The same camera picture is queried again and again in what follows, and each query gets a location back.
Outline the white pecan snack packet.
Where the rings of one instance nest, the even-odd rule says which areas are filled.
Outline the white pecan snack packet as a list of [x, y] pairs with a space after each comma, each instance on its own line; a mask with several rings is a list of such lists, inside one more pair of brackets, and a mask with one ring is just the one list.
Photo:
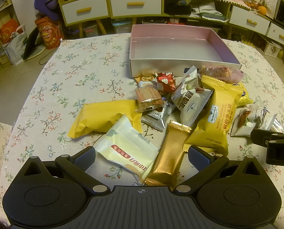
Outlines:
[[260, 99], [240, 109], [231, 127], [230, 136], [250, 137], [253, 129], [271, 130], [277, 113], [271, 113]]

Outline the yellow waffle snack packet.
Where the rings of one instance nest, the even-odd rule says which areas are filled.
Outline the yellow waffle snack packet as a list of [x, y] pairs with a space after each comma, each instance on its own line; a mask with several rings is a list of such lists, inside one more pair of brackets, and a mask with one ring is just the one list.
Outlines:
[[204, 116], [184, 142], [183, 151], [187, 152], [190, 146], [195, 145], [205, 152], [227, 156], [227, 134], [243, 94], [243, 87], [206, 75], [201, 78], [201, 82], [205, 88], [212, 90], [213, 94], [207, 103]]

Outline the yellow blue label packet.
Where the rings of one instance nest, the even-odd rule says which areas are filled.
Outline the yellow blue label packet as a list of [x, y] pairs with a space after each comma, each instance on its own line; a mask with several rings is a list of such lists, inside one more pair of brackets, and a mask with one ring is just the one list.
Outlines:
[[243, 83], [239, 82], [239, 83], [234, 84], [234, 85], [243, 87], [243, 94], [242, 94], [242, 96], [241, 96], [241, 98], [238, 102], [237, 107], [252, 104], [253, 100], [249, 97], [249, 93], [248, 93], [247, 89], [244, 87]]

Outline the gold foil snack bar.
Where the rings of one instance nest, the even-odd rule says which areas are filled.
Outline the gold foil snack bar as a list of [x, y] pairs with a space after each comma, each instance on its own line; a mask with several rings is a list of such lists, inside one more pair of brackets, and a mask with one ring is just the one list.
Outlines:
[[168, 124], [163, 144], [146, 177], [145, 184], [152, 186], [176, 186], [177, 175], [184, 157], [183, 144], [191, 135], [189, 126], [171, 121]]

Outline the cream white snack packet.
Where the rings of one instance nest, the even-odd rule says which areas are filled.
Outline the cream white snack packet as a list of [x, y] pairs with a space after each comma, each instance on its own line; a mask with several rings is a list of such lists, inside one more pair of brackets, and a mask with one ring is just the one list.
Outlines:
[[95, 145], [95, 150], [105, 159], [116, 163], [145, 183], [160, 148], [134, 129], [123, 115]]

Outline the plain yellow snack packet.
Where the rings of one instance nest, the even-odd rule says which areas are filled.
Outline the plain yellow snack packet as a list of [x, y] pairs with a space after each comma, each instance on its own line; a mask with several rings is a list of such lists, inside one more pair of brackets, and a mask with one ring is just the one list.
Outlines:
[[141, 113], [136, 112], [135, 100], [115, 100], [84, 104], [72, 124], [67, 136], [79, 138], [91, 132], [107, 133], [109, 129], [126, 115], [132, 127], [142, 132]]

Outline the white walnut snack packet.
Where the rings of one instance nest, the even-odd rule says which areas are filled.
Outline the white walnut snack packet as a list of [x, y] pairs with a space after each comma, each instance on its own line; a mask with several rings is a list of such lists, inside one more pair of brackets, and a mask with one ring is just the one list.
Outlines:
[[171, 99], [180, 110], [181, 124], [191, 127], [207, 104], [213, 91], [199, 85], [198, 71], [192, 66], [171, 95]]

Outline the pink nougat bar packet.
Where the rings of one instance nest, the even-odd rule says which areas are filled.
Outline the pink nougat bar packet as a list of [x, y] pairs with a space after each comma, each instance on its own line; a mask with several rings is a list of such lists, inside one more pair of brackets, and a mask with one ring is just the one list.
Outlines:
[[241, 82], [245, 73], [239, 69], [227, 66], [203, 67], [200, 71], [201, 76], [210, 76], [229, 84], [237, 84]]

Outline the silver blue chocolate packet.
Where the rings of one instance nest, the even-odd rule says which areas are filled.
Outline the silver blue chocolate packet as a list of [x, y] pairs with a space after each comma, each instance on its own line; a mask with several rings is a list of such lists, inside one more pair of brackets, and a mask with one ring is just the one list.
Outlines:
[[175, 105], [173, 103], [165, 101], [162, 107], [150, 111], [141, 121], [146, 125], [163, 132], [166, 128], [167, 120], [174, 109]]

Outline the clear wafer biscuit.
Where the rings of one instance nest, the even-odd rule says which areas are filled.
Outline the clear wafer biscuit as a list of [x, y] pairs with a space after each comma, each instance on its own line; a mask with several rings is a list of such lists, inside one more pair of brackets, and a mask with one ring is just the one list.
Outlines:
[[138, 87], [135, 89], [135, 94], [138, 104], [136, 112], [143, 113], [164, 105], [164, 100], [154, 85]]

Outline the small red candy packet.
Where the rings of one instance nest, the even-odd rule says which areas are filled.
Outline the small red candy packet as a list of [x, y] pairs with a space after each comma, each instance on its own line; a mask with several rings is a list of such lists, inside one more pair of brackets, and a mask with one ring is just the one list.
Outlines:
[[173, 93], [175, 91], [175, 78], [172, 72], [156, 73], [157, 89], [160, 92]]

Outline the orange lotus root chip packet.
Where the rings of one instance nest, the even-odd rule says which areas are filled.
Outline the orange lotus root chip packet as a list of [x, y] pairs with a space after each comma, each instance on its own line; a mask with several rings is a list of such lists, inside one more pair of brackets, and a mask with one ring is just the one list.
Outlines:
[[147, 85], [156, 85], [156, 75], [153, 71], [144, 72], [139, 77], [134, 78], [138, 87], [144, 87]]

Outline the floral tablecloth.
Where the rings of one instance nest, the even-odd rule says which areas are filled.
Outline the floral tablecloth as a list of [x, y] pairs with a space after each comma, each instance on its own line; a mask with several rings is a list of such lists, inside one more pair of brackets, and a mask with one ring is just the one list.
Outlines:
[[[274, 69], [253, 47], [224, 42], [242, 64], [242, 83], [249, 97], [262, 101], [284, 127], [284, 84]], [[7, 221], [3, 196], [28, 158], [49, 161], [62, 154], [74, 155], [103, 136], [94, 132], [77, 139], [67, 136], [84, 104], [134, 99], [137, 83], [130, 76], [129, 51], [130, 34], [63, 40], [37, 80], [32, 80], [33, 87], [27, 80], [33, 72], [5, 87], [6, 100], [0, 101], [1, 220]], [[266, 149], [247, 138], [228, 136], [228, 144], [230, 160], [253, 155], [270, 176], [282, 198], [275, 225], [284, 228], [284, 166], [266, 164]], [[141, 185], [132, 173], [101, 155], [88, 171], [111, 189]]]

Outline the white drawer far right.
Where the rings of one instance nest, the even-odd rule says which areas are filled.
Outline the white drawer far right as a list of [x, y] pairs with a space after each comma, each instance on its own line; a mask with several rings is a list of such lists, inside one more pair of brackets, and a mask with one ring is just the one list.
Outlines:
[[284, 29], [274, 23], [270, 23], [266, 36], [284, 45]]

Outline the white drawer centre left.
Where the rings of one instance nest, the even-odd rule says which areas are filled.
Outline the white drawer centre left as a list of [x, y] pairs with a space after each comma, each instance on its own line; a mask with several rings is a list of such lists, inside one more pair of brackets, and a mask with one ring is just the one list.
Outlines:
[[113, 17], [161, 14], [161, 0], [110, 0]]

